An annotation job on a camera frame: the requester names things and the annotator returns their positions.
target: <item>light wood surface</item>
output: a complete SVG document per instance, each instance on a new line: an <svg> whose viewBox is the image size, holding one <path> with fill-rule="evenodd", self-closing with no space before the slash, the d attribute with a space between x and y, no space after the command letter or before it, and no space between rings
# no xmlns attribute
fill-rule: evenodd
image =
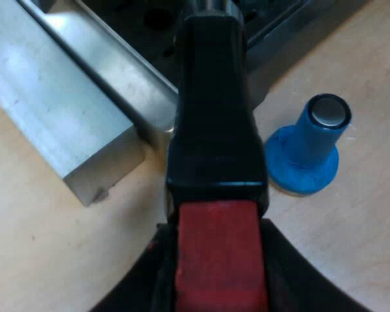
<svg viewBox="0 0 390 312"><path fill-rule="evenodd" d="M331 92L354 119L329 187L270 189L271 218L323 274L390 311L390 1L373 1L287 73L255 111L267 138ZM84 208L0 109L0 311L86 311L127 272L164 221L163 169L147 159Z"/></svg>

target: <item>blue base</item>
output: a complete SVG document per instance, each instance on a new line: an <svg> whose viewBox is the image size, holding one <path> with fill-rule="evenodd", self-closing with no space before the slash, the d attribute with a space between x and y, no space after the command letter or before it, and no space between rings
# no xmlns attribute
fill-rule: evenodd
<svg viewBox="0 0 390 312"><path fill-rule="evenodd" d="M322 190L334 179L339 163L337 148L322 165L301 166L294 164L283 150L287 139L293 134L294 126L277 130L265 144L267 170L270 178L281 188L301 195Z"/></svg>

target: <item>silver magnet top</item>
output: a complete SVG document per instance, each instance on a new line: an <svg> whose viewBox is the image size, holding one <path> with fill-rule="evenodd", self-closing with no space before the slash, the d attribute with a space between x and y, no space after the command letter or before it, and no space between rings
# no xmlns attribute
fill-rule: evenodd
<svg viewBox="0 0 390 312"><path fill-rule="evenodd" d="M323 126L337 127L346 120L346 111L343 104L332 97L318 99L311 108L314 119Z"/></svg>

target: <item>red clamp pad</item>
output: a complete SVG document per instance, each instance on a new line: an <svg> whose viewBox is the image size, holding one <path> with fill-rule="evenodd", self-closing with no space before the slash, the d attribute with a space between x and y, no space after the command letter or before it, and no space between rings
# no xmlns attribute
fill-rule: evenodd
<svg viewBox="0 0 390 312"><path fill-rule="evenodd" d="M253 201L179 208L176 312L267 312L265 262Z"/></svg>

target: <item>blue magnet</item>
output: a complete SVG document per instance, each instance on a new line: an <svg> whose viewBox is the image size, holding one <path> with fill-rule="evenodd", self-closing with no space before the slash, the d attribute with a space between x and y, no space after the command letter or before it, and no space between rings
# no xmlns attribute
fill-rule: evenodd
<svg viewBox="0 0 390 312"><path fill-rule="evenodd" d="M296 125L278 129L265 144L267 170L273 182L301 195L330 184L339 163L335 143L350 120L350 107L339 96L312 97Z"/></svg>

